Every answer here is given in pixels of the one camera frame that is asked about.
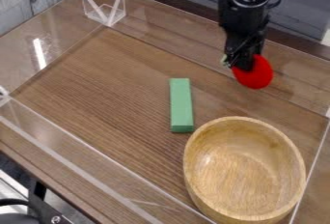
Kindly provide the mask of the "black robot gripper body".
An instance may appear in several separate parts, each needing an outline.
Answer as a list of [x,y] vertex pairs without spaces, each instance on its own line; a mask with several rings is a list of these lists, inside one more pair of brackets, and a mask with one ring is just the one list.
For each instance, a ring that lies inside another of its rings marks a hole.
[[270,0],[218,0],[219,26],[227,38],[255,40],[270,21]]

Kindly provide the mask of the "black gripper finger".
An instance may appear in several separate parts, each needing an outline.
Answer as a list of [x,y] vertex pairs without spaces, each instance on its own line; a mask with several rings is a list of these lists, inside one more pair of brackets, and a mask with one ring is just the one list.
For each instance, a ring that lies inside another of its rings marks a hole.
[[259,31],[255,36],[255,50],[254,54],[262,55],[263,47],[265,47],[265,39],[266,39],[266,31]]
[[248,38],[227,38],[224,44],[223,65],[230,69],[251,71],[254,66],[252,54],[257,51],[257,41]]

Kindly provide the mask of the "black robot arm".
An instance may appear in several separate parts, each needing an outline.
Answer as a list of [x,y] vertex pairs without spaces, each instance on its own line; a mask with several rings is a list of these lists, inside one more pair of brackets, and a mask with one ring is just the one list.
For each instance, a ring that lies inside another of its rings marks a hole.
[[219,26],[226,33],[224,64],[252,71],[254,56],[263,50],[270,9],[281,0],[218,0]]

